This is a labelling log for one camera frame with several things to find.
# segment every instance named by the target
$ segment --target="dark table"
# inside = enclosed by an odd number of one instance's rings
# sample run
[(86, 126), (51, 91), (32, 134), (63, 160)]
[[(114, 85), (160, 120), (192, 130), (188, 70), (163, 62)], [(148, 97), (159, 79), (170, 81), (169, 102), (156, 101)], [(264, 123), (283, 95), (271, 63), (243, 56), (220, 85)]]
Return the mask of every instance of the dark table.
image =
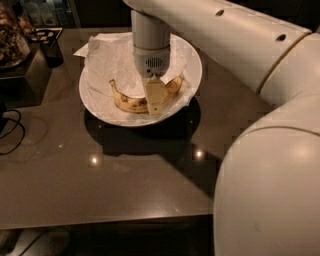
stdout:
[(199, 91), (170, 119), (130, 129), (98, 120), (81, 102), (84, 62), (73, 53), (92, 35), (128, 31), (62, 32), (64, 64), (42, 104), (19, 109), (26, 137), (0, 158), (0, 229), (213, 214), (223, 157), (271, 107), (200, 53)]

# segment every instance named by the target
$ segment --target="banana peel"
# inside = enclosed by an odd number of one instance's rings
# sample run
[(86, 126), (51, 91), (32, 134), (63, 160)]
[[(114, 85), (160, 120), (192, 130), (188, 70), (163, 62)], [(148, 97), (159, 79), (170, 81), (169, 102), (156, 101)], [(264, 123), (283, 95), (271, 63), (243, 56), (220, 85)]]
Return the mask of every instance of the banana peel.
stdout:
[[(177, 76), (165, 85), (163, 104), (173, 98), (179, 92), (182, 85), (183, 78)], [(109, 81), (112, 88), (115, 105), (123, 111), (130, 113), (148, 113), (148, 102), (146, 98), (132, 98), (120, 91), (116, 86), (114, 79)]]

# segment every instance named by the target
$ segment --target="floor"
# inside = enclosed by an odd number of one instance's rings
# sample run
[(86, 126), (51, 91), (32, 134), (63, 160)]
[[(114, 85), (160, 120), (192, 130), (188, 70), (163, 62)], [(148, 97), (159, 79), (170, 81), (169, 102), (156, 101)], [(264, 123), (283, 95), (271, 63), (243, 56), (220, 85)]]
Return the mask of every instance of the floor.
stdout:
[[(50, 253), (46, 251), (50, 247), (49, 239), (42, 237), (32, 243), (36, 233), (41, 234), (43, 230), (24, 230), (20, 235), (24, 237), (20, 237), (15, 249), (0, 255), (56, 256), (52, 246)], [(212, 215), (58, 227), (56, 238), (59, 238), (61, 230), (68, 230), (70, 234), (69, 246), (63, 254), (59, 254), (61, 256), (214, 255)]]

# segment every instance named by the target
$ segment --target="black cable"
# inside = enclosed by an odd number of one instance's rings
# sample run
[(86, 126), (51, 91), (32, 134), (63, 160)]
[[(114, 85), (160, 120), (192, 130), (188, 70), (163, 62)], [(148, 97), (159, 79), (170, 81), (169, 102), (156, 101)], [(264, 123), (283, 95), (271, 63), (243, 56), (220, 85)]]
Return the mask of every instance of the black cable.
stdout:
[(25, 137), (25, 134), (26, 134), (26, 131), (25, 131), (25, 128), (24, 126), (21, 124), (21, 113), (18, 111), (18, 110), (15, 110), (15, 109), (8, 109), (6, 110), (4, 113), (7, 113), (7, 112), (15, 112), (18, 114), (18, 120), (14, 120), (10, 117), (6, 117), (6, 118), (2, 118), (2, 120), (6, 120), (6, 121), (11, 121), (13, 123), (15, 123), (15, 125), (7, 132), (5, 132), (3, 135), (0, 136), (0, 139), (3, 139), (5, 138), (6, 136), (8, 136), (11, 132), (13, 132), (18, 126), (21, 127), (21, 130), (22, 130), (22, 135), (21, 135), (21, 138), (19, 140), (19, 142), (12, 148), (10, 149), (9, 151), (7, 152), (0, 152), (0, 156), (4, 156), (4, 155), (8, 155), (10, 154), (11, 152), (13, 152), (14, 150), (16, 150), (21, 142), (23, 141), (24, 137)]
[(12, 122), (15, 122), (15, 126), (13, 126), (8, 132), (6, 132), (5, 134), (1, 135), (0, 136), (0, 139), (6, 137), (7, 135), (9, 135), (14, 129), (17, 128), (18, 124), (20, 123), (21, 121), (21, 113), (18, 111), (18, 110), (15, 110), (15, 109), (8, 109), (6, 110), (4, 113), (8, 113), (8, 112), (15, 112), (18, 114), (18, 120), (13, 120), (11, 118), (3, 118), (3, 120), (10, 120)]
[(44, 231), (42, 231), (39, 235), (37, 235), (27, 246), (26, 248), (23, 249), (23, 251), (18, 254), (18, 256), (23, 256), (31, 247), (32, 245), (34, 245), (41, 237), (43, 237), (45, 234), (49, 233), (49, 232), (52, 232), (54, 230), (57, 230), (57, 229), (63, 229), (63, 230), (66, 230), (69, 235), (71, 233), (71, 231), (67, 228), (64, 228), (64, 227), (57, 227), (57, 228), (52, 228), (52, 229), (46, 229)]

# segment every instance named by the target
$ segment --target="dark background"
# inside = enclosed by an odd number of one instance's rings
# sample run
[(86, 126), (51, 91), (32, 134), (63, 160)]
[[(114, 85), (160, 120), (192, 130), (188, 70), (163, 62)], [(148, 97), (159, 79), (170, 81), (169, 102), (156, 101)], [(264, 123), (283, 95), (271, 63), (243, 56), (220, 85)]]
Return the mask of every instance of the dark background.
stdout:
[[(81, 27), (131, 26), (130, 8), (122, 0), (74, 0)], [(319, 0), (230, 0), (250, 9), (316, 31), (320, 24)]]

